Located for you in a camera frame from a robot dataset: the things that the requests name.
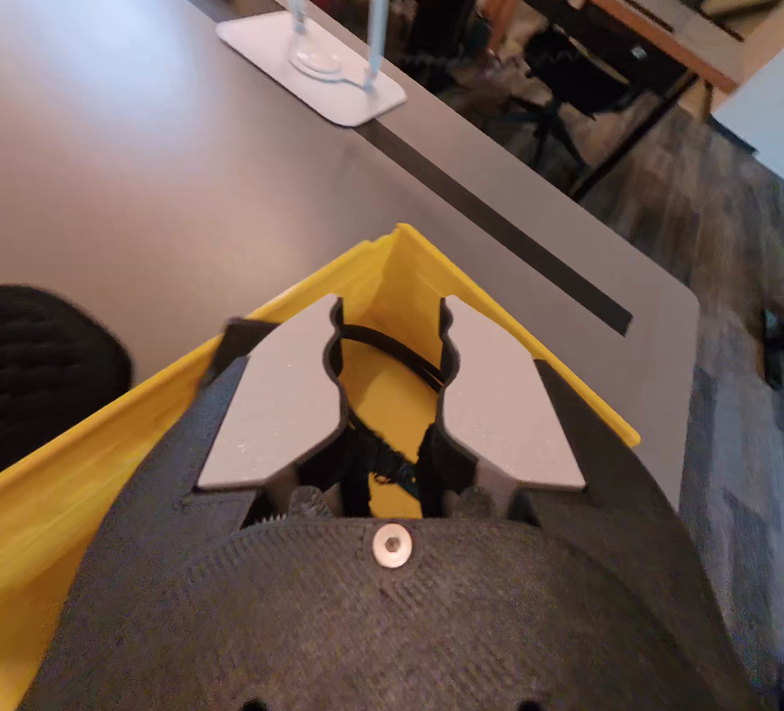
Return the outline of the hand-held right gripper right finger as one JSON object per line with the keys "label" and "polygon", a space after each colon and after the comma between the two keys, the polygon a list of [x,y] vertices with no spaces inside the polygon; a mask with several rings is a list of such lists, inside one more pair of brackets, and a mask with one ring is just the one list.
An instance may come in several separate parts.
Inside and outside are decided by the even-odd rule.
{"label": "hand-held right gripper right finger", "polygon": [[507,514],[520,489],[577,492],[586,480],[533,355],[458,296],[441,301],[445,385],[437,425],[468,458],[468,485]]}

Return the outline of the black mesh cushion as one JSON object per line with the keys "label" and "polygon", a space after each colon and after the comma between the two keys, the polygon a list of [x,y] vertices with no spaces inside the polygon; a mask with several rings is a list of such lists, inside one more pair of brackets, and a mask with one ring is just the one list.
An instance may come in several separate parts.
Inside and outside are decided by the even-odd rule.
{"label": "black mesh cushion", "polygon": [[134,365],[109,330],[56,294],[1,286],[1,470],[128,392]]}

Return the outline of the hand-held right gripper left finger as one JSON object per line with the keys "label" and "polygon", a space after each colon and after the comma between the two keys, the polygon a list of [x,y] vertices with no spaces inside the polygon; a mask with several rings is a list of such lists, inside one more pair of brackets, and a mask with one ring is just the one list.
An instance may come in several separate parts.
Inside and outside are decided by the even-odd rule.
{"label": "hand-held right gripper left finger", "polygon": [[332,364],[343,300],[329,293],[278,325],[247,354],[197,487],[260,488],[326,449],[348,421]]}

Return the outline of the yellow plastic bin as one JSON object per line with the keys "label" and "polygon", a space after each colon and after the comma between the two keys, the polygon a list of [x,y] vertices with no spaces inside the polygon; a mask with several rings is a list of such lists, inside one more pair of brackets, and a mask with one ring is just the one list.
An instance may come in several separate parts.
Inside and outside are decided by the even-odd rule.
{"label": "yellow plastic bin", "polygon": [[[365,240],[249,315],[287,320],[328,293],[349,318],[401,331],[435,352],[436,309],[456,295],[547,361],[625,445],[641,436],[547,346],[413,226]],[[140,462],[190,406],[211,339],[43,445],[1,476],[1,708],[17,709],[53,639],[67,592],[100,522]]]}

